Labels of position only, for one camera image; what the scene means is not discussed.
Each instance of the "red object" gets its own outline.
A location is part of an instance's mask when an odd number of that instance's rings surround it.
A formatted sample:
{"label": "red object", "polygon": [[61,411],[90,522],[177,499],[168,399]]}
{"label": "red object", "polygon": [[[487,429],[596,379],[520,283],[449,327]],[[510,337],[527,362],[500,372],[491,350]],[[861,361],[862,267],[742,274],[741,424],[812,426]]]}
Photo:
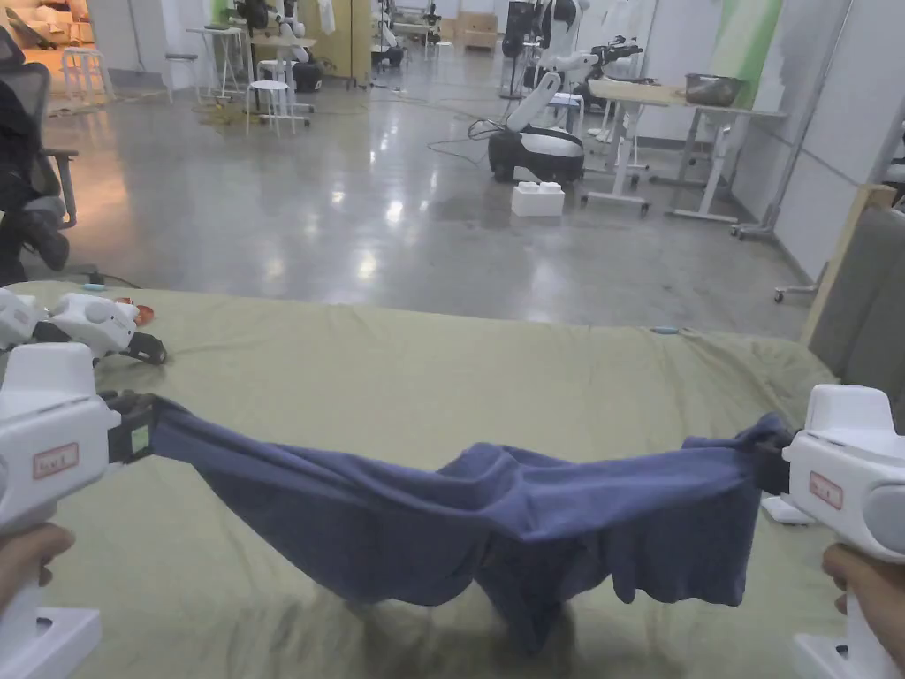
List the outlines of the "red object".
{"label": "red object", "polygon": [[144,304],[136,304],[131,297],[117,297],[114,301],[120,301],[123,304],[133,304],[138,307],[138,316],[135,317],[136,325],[148,325],[154,320],[154,310]]}

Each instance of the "doorway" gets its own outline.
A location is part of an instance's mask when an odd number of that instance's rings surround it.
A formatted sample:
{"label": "doorway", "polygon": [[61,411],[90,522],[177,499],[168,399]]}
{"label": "doorway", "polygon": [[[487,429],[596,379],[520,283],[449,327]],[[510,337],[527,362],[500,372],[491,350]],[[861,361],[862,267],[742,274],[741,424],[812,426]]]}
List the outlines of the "doorway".
{"label": "doorway", "polygon": [[0,12],[25,60],[42,63],[51,72],[52,98],[65,98],[63,48],[94,46],[88,0],[0,0]]}

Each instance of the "red label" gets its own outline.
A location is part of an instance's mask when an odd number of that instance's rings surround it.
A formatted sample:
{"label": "red label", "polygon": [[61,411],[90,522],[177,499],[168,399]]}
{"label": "red label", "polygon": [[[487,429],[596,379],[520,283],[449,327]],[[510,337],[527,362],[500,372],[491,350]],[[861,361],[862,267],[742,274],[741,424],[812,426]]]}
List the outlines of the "red label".
{"label": "red label", "polygon": [[45,479],[79,463],[79,445],[72,443],[38,453],[32,460],[32,478]]}
{"label": "red label", "polygon": [[811,472],[811,482],[808,484],[808,489],[811,491],[812,495],[819,497],[834,509],[842,509],[844,496],[843,489],[825,476],[822,476],[817,472]]}

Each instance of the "green sticker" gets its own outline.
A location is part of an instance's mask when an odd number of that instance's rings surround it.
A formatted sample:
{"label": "green sticker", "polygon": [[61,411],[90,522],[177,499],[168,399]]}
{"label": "green sticker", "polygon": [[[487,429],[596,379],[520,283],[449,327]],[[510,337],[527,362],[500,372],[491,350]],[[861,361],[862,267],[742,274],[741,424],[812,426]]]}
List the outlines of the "green sticker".
{"label": "green sticker", "polygon": [[132,431],[132,453],[137,453],[151,445],[151,430],[148,425]]}

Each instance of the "mattress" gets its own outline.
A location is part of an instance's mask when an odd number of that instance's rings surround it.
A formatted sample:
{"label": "mattress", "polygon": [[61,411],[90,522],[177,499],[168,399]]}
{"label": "mattress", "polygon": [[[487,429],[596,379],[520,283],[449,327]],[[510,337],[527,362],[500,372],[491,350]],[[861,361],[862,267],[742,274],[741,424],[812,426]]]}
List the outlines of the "mattress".
{"label": "mattress", "polygon": [[[45,303],[75,290],[27,283]],[[119,291],[151,306],[170,360],[97,367],[99,387],[153,391],[243,434],[435,469],[490,441],[585,462],[734,435],[767,411],[804,420],[833,380],[781,339],[656,334],[355,306]],[[318,517],[287,517],[317,521]],[[75,547],[52,606],[99,608],[79,677],[793,676],[796,632],[842,633],[820,573],[832,535],[758,520],[738,608],[572,600],[543,652],[521,655],[479,588],[435,608],[356,608],[315,586],[187,465],[150,458],[61,503]]]}

